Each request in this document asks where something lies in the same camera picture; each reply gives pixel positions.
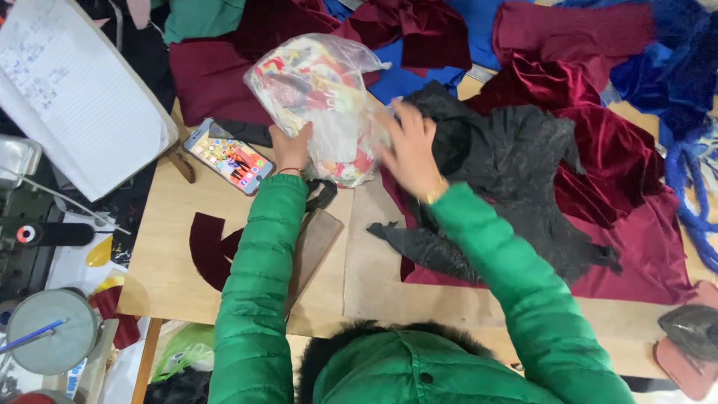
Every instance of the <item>notebook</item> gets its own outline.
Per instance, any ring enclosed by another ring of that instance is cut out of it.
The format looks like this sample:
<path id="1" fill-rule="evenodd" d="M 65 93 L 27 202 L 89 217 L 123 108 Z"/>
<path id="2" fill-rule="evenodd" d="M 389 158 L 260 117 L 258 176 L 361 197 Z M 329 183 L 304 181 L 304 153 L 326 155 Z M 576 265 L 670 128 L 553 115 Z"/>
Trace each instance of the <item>notebook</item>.
<path id="1" fill-rule="evenodd" d="M 12 7 L 0 107 L 90 201 L 177 141 L 172 118 L 74 0 Z"/>

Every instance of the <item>phone screen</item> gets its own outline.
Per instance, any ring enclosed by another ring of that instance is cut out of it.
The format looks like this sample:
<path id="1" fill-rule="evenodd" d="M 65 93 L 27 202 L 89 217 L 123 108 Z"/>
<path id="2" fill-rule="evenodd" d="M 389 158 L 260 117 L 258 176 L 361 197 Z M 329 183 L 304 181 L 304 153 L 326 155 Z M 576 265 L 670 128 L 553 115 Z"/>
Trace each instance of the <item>phone screen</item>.
<path id="1" fill-rule="evenodd" d="M 254 192 L 259 186 L 259 181 L 271 173 L 272 162 L 245 142 L 210 137 L 210 133 L 213 133 L 213 137 L 215 137 L 221 132 L 226 133 L 218 125 L 212 124 L 197 139 L 190 152 L 204 160 L 205 164 L 237 185 L 245 193 Z"/>

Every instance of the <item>smartphone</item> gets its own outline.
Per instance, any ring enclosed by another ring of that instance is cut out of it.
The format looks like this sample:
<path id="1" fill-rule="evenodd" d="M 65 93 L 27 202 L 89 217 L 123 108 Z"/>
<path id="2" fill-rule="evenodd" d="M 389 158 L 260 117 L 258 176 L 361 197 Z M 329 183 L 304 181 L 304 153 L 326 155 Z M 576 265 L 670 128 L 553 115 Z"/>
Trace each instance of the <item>smartphone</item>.
<path id="1" fill-rule="evenodd" d="M 232 139 L 212 118 L 205 119 L 183 147 L 246 195 L 254 195 L 259 183 L 274 171 L 273 162 L 249 144 Z"/>

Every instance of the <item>phone case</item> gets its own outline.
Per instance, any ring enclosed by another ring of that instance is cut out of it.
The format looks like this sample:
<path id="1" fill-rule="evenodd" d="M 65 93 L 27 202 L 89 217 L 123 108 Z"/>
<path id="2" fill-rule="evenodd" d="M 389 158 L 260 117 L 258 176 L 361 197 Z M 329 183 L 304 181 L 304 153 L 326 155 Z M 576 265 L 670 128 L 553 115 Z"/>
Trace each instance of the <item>phone case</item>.
<path id="1" fill-rule="evenodd" d="M 260 185 L 261 185 L 261 182 L 259 183 L 259 185 L 257 185 L 257 187 L 256 187 L 251 193 L 247 193 L 247 192 L 244 191 L 244 189 L 240 188 L 237 184 L 235 184 L 234 182 L 232 182 L 230 179 L 226 178 L 226 177 L 225 177 L 224 175 L 222 175 L 221 173 L 218 173 L 217 170 L 216 170 L 206 159 L 203 159 L 203 158 L 201 158 L 200 156 L 197 156 L 197 155 L 192 151 L 192 147 L 193 147 L 193 146 L 196 144 L 196 142 L 198 141 L 198 137 L 201 137 L 207 130 L 209 130 L 209 128 L 212 126 L 212 124 L 214 124 L 214 119 L 212 119 L 212 118 L 206 118 L 206 119 L 202 122 L 202 124 L 200 124 L 194 131 L 192 131 L 190 137 L 187 138 L 187 140 L 185 140 L 185 141 L 182 143 L 182 148 L 185 149 L 185 151 L 186 151 L 187 153 L 189 153 L 190 155 L 192 155 L 195 159 L 199 160 L 202 164 L 204 164 L 204 165 L 208 166 L 209 168 L 211 168 L 212 171 L 213 171 L 215 174 L 217 174 L 217 175 L 219 175 L 220 177 L 222 177 L 222 178 L 223 178 L 225 181 L 227 181 L 228 183 L 234 185 L 234 187 L 237 188 L 239 191 L 241 191 L 241 193 L 243 193 L 244 195 L 247 195 L 247 196 L 254 196 L 254 195 L 256 195 L 256 194 L 257 194 L 257 191 L 259 190 L 259 187 L 260 187 Z M 247 143 L 245 143 L 245 142 L 243 142 L 243 143 L 246 144 L 247 147 L 249 147 L 250 149 L 252 149 L 252 151 L 254 151 L 254 152 L 255 152 L 257 155 L 259 155 L 261 158 L 265 159 L 265 161 L 271 163 L 271 166 L 272 166 L 272 167 L 271 167 L 271 170 L 264 176 L 263 180 L 265 180 L 265 179 L 269 178 L 270 176 L 272 176 L 272 174 L 274 174 L 274 171 L 276 170 L 276 165 L 274 164 L 274 162 L 271 161 L 270 159 L 268 159 L 265 155 L 261 154 L 257 149 L 255 149 L 254 147 L 252 147 L 250 144 L 247 144 Z"/>

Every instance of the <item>plastic bag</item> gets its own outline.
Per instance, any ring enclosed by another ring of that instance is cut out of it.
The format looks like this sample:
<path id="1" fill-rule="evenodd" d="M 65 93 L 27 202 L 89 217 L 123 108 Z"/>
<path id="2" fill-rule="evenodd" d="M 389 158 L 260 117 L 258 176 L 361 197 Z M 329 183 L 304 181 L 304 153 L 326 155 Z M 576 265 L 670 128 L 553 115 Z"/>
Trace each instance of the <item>plastic bag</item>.
<path id="1" fill-rule="evenodd" d="M 658 319 L 668 339 L 684 354 L 704 362 L 718 362 L 718 310 L 686 304 Z"/>
<path id="2" fill-rule="evenodd" d="M 151 382 L 169 379 L 191 366 L 209 372 L 215 360 L 215 327 L 191 323 L 173 336 L 162 353 Z"/>
<path id="3" fill-rule="evenodd" d="M 276 124 L 295 137 L 309 121 L 310 178 L 353 188 L 376 168 L 374 142 L 388 134 L 374 122 L 362 73 L 389 68 L 366 46 L 327 34 L 292 38 L 265 55 L 244 75 Z"/>

